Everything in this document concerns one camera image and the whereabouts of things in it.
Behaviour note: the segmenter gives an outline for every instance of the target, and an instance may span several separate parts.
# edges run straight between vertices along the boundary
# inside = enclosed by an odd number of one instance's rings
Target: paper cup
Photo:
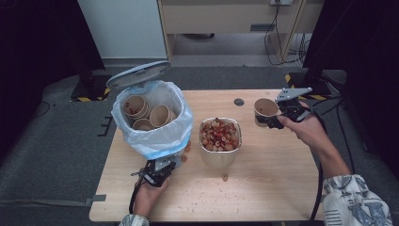
[[[129,116],[131,119],[139,120],[139,119],[147,119],[150,116],[150,106],[148,103],[144,104],[143,110],[134,116]]]
[[[143,131],[150,131],[152,129],[154,129],[153,125],[150,123],[150,120],[148,119],[140,119],[137,120],[132,128],[134,130],[143,130]]]
[[[259,99],[254,105],[255,123],[260,127],[267,127],[267,121],[273,120],[279,114],[279,106],[272,100]]]
[[[132,119],[137,119],[146,110],[147,102],[138,95],[127,98],[123,103],[123,113]]]
[[[159,128],[170,123],[173,119],[173,114],[166,105],[158,105],[151,111],[150,122],[154,127]]]

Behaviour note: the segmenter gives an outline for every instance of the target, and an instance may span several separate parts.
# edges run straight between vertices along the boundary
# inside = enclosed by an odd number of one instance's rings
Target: wall
[[[78,0],[102,58],[167,58],[155,0]]]

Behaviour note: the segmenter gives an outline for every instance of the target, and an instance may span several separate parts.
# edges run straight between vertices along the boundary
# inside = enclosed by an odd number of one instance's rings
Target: patterned sleeve
[[[127,215],[120,223],[120,226],[150,226],[150,222],[140,215]]]
[[[324,181],[327,195],[323,200],[325,224],[337,225],[392,225],[390,209],[369,190],[359,175],[342,175]]]

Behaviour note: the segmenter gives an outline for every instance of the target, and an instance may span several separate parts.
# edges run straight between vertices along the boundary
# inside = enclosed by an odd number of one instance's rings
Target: table
[[[172,172],[169,188],[152,211],[150,221],[285,221],[306,220],[317,193],[318,171],[309,148],[289,129],[255,124],[257,99],[273,99],[279,89],[184,90],[194,127],[187,161]],[[244,105],[234,104],[240,98]],[[200,157],[200,123],[207,118],[238,121],[242,147],[227,169],[211,169]],[[118,222],[128,212],[144,159],[123,141],[117,129],[89,217],[96,222]],[[227,182],[222,175],[228,174]],[[323,218],[321,209],[318,219]]]

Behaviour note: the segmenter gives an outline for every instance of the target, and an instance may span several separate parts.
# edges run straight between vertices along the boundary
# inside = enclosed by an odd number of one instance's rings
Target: plastic bag
[[[134,130],[122,112],[124,101],[131,95],[141,95],[151,109],[167,105],[177,115],[169,124],[151,131]],[[184,149],[193,128],[193,114],[182,91],[171,82],[149,81],[122,91],[113,105],[112,116],[122,131],[125,142],[148,160],[164,157]]]

